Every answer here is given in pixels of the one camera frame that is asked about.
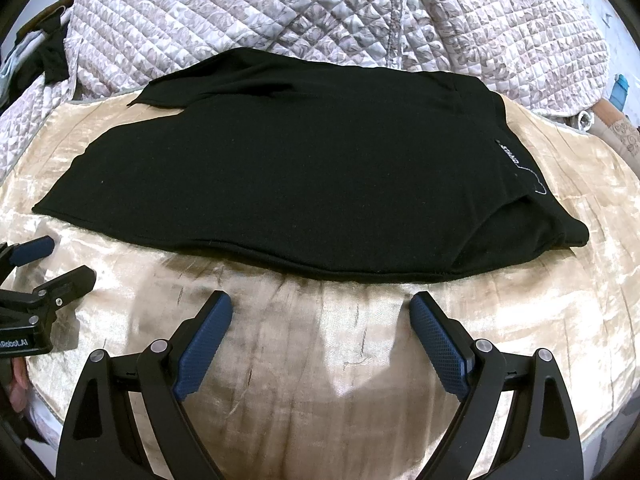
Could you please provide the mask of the person's left hand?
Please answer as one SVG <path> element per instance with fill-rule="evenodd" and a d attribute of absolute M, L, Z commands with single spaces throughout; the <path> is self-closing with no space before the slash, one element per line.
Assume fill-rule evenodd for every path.
<path fill-rule="evenodd" d="M 20 356 L 11 360 L 12 377 L 6 387 L 12 408 L 21 413 L 27 406 L 29 379 L 25 359 Z"/>

